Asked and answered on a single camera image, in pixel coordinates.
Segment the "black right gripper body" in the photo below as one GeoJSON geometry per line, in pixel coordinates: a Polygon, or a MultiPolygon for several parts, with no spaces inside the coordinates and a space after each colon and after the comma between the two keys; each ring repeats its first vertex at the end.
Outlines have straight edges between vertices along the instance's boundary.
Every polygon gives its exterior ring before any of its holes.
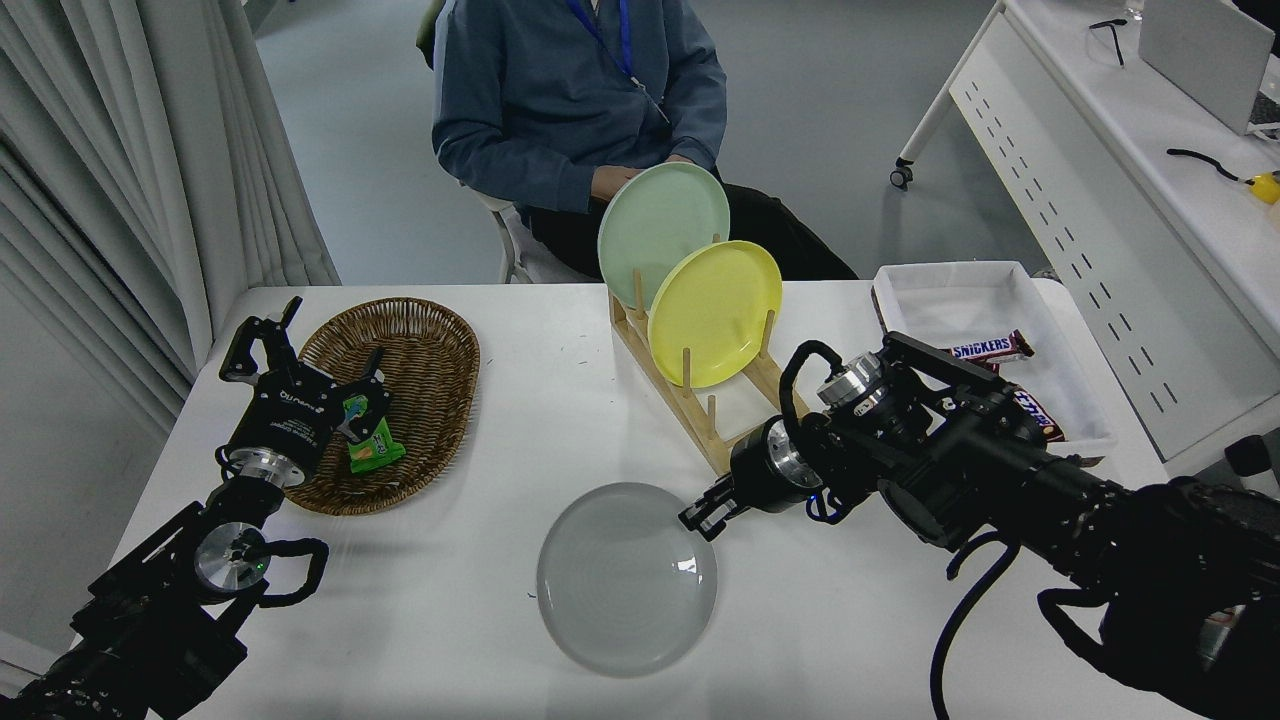
{"type": "Polygon", "coordinates": [[[730,457],[740,505],[782,512],[801,502],[801,457],[786,430],[753,430],[730,457]]]}

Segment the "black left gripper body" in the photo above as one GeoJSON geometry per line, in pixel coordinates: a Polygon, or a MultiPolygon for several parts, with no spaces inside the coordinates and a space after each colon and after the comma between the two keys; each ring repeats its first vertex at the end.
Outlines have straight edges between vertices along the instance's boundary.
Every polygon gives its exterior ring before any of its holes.
{"type": "Polygon", "coordinates": [[[315,474],[337,425],[342,406],[337,382],[308,365],[261,374],[253,397],[228,443],[228,462],[279,456],[293,477],[315,474]]]}

